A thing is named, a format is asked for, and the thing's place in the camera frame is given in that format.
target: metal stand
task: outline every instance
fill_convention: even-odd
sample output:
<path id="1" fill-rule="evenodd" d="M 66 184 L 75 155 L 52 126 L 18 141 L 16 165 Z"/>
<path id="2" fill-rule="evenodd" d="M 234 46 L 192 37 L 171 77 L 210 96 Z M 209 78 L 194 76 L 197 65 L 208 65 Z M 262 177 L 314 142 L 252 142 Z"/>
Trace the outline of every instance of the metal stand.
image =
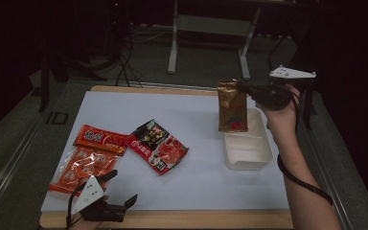
<path id="1" fill-rule="evenodd" d="M 239 49 L 239 58 L 241 62 L 241 72 L 245 80 L 250 79 L 249 68 L 247 66 L 246 53 L 249 48 L 250 41 L 259 19 L 261 8 L 257 8 L 254 12 L 254 18 L 250 21 L 230 20 L 222 18 L 201 17 L 192 15 L 183 15 L 178 13 L 178 0 L 174 0 L 174 13 L 172 20 L 172 49 L 170 51 L 170 60 L 168 73 L 175 73 L 175 65 L 177 61 L 177 32 L 194 31 L 221 35 L 242 35 L 246 40 L 241 49 Z"/>

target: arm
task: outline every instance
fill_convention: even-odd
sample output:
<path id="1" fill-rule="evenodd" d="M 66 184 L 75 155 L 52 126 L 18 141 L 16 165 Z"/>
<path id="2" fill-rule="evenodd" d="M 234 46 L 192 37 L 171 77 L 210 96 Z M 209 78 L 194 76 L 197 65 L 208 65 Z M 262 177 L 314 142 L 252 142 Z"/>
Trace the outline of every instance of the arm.
<path id="1" fill-rule="evenodd" d="M 298 90 L 288 85 L 299 95 Z M 267 124 L 288 171 L 298 179 L 319 188 L 312 176 L 295 134 L 295 108 L 290 103 L 279 111 L 258 105 L 267 116 Z M 333 206 L 324 197 L 296 184 L 285 177 L 288 205 L 295 229 L 341 229 Z"/>

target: table leg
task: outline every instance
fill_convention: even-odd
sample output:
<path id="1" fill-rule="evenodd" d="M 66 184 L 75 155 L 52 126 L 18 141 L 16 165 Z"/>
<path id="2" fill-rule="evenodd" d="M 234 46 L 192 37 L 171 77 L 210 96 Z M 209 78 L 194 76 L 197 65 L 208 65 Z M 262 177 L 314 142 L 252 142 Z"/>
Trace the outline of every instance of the table leg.
<path id="1" fill-rule="evenodd" d="M 253 21 L 250 22 L 249 31 L 247 32 L 247 36 L 246 36 L 246 40 L 244 42 L 243 48 L 239 49 L 239 60 L 241 62 L 241 74 L 245 80 L 250 80 L 249 68 L 247 67 L 246 53 L 247 53 L 247 50 L 249 49 L 249 44 L 250 44 L 250 41 L 252 40 L 253 33 L 255 31 L 260 12 L 261 12 L 261 8 L 257 8 L 255 11 Z"/>
<path id="2" fill-rule="evenodd" d="M 177 20 L 178 20 L 178 0 L 174 0 L 174 16 L 172 19 L 172 50 L 170 51 L 168 73 L 175 73 L 175 64 L 177 62 Z"/>

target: plastic tray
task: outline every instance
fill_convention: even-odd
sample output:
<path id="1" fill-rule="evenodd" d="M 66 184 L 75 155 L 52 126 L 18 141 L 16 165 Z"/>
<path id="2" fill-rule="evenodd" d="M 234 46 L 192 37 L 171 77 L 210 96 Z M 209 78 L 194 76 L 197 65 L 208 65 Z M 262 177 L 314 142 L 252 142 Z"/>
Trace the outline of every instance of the plastic tray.
<path id="1" fill-rule="evenodd" d="M 260 170 L 274 158 L 258 108 L 247 108 L 247 127 L 247 132 L 224 134 L 226 166 L 231 170 Z"/>

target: snack bag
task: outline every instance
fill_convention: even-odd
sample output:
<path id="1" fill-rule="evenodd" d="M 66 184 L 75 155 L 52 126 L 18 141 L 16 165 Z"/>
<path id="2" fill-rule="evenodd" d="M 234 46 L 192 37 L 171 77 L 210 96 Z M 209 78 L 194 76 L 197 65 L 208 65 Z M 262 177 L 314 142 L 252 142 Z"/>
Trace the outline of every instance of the snack bag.
<path id="1" fill-rule="evenodd" d="M 238 90 L 236 81 L 224 81 L 218 85 L 219 125 L 221 132 L 246 132 L 246 94 Z"/>
<path id="2" fill-rule="evenodd" d="M 124 134 L 83 125 L 74 145 L 112 151 L 122 156 L 127 150 L 126 138 Z"/>
<path id="3" fill-rule="evenodd" d="M 67 163 L 55 175 L 49 191 L 71 194 L 89 176 L 100 176 L 113 170 L 118 154 L 87 147 L 75 147 L 67 158 Z"/>
<path id="4" fill-rule="evenodd" d="M 139 126 L 127 137 L 126 143 L 142 156 L 159 175 L 175 167 L 189 149 L 154 120 Z"/>

